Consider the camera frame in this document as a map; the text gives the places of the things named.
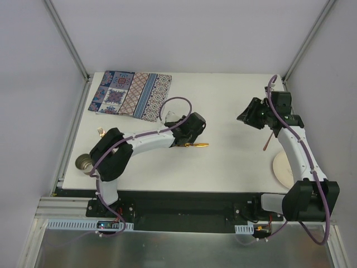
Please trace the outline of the gold knife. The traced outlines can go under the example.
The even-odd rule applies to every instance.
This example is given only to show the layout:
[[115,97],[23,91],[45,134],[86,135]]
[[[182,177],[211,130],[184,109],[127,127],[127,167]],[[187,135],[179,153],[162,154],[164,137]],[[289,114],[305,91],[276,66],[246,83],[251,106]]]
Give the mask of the gold knife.
[[185,143],[181,147],[208,147],[209,143]]

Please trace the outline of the copper spoon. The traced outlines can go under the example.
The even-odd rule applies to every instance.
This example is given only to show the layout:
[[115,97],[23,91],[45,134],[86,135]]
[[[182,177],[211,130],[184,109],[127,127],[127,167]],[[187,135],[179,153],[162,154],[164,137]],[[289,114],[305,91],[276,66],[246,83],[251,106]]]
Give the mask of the copper spoon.
[[266,142],[265,145],[263,146],[263,151],[266,151],[266,149],[267,149],[267,147],[268,147],[268,145],[269,145],[269,143],[270,143],[270,141],[271,141],[273,135],[274,135],[274,133],[272,132],[272,133],[270,134],[270,136],[269,136],[267,142]]

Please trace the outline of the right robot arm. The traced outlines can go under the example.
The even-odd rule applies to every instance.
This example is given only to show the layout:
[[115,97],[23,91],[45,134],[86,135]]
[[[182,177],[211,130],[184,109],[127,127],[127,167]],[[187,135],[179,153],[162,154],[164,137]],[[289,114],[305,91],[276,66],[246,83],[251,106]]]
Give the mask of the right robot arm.
[[292,170],[294,185],[286,194],[263,193],[251,206],[251,214],[264,220],[271,212],[293,222],[328,222],[340,193],[315,160],[306,138],[305,125],[292,114],[289,92],[272,92],[269,98],[254,97],[237,119],[256,129],[268,126],[282,145]]

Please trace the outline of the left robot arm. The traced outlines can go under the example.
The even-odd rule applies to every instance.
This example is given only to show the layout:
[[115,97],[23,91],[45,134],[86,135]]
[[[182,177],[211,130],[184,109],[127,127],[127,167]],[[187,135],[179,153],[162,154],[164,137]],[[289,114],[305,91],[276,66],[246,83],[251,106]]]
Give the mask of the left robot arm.
[[176,122],[165,122],[147,132],[123,133],[118,128],[111,128],[92,148],[89,153],[93,164],[90,176],[97,180],[101,200],[98,209],[105,217],[117,213],[118,178],[131,157],[155,149],[193,144],[206,127],[205,119],[197,112],[176,119]]

